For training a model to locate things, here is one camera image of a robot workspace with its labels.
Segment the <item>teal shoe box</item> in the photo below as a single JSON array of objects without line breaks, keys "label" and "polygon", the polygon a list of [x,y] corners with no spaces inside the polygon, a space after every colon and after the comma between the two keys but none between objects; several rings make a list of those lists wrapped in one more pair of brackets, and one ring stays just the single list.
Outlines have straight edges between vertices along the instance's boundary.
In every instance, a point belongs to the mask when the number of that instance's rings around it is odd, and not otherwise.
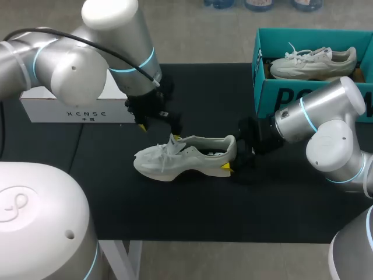
[{"label": "teal shoe box", "polygon": [[271,61],[292,53],[290,42],[297,51],[330,47],[346,51],[355,47],[357,69],[353,80],[365,100],[366,112],[359,117],[362,123],[373,123],[373,32],[352,30],[259,28],[256,33],[252,59],[252,80],[256,115],[265,118],[276,110],[325,86],[329,82],[311,80],[277,80],[266,70]]}]

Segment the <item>bottle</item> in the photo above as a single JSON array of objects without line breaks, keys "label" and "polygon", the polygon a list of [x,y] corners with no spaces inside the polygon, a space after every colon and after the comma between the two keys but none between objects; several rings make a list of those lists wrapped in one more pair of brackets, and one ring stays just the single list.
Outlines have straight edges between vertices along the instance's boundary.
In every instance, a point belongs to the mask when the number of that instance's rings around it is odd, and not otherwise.
[{"label": "bottle", "polygon": [[234,5],[235,0],[203,0],[205,6],[213,6],[215,9],[227,9]]},{"label": "bottle", "polygon": [[290,0],[291,4],[302,12],[312,12],[322,7],[323,0]]},{"label": "bottle", "polygon": [[245,0],[245,7],[254,12],[266,12],[273,7],[274,0]]}]

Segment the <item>white shoe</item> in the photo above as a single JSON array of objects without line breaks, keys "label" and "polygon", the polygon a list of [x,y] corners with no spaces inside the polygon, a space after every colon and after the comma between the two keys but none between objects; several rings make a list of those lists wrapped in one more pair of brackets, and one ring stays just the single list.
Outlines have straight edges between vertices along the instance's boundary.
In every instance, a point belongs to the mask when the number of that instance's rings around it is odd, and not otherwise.
[{"label": "white shoe", "polygon": [[208,176],[228,177],[229,162],[235,159],[237,144],[234,136],[204,138],[190,136],[174,139],[135,154],[135,169],[158,181],[172,181],[182,172],[197,170]]},{"label": "white shoe", "polygon": [[270,64],[270,73],[276,79],[332,81],[349,76],[355,70],[357,57],[354,47],[347,51],[332,51],[325,47],[315,51],[296,51],[290,45],[292,54],[285,53],[285,58]]}]

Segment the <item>floor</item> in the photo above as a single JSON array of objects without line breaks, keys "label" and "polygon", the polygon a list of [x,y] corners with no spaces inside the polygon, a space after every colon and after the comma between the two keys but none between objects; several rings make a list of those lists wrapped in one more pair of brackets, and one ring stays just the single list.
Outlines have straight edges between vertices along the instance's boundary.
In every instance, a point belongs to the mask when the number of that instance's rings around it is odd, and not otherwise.
[{"label": "floor", "polygon": [[[81,24],[84,0],[1,0],[0,36],[22,27],[65,32]],[[275,0],[266,13],[237,2],[214,10],[202,0],[140,0],[162,63],[251,62],[258,27],[373,29],[371,0],[325,0],[301,13]],[[327,280],[327,244],[144,243],[140,280]]]}]

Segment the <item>shoelace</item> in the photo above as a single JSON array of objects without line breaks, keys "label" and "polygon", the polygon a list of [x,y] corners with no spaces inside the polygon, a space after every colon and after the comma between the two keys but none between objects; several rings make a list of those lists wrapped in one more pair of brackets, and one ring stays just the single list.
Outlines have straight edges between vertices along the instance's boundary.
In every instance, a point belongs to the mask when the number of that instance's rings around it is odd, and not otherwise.
[{"label": "shoelace", "polygon": [[161,172],[163,173],[164,171],[164,168],[166,166],[166,163],[171,160],[171,159],[174,159],[174,158],[178,158],[180,157],[181,155],[178,155],[178,152],[180,151],[180,149],[171,149],[171,146],[170,144],[164,144],[164,145],[157,145],[157,150],[154,151],[154,154],[153,154],[153,157],[154,158],[160,158],[162,159],[162,169],[161,169]]},{"label": "shoelace", "polygon": [[310,55],[310,53],[312,53],[311,50],[296,51],[295,48],[294,48],[294,46],[290,42],[289,42],[289,45],[291,45],[291,47],[293,48],[293,53],[289,54],[289,53],[285,52],[285,59],[294,60],[294,64],[296,64],[296,65],[298,63],[304,61],[304,60],[306,60],[306,61],[314,61],[314,59]]}]

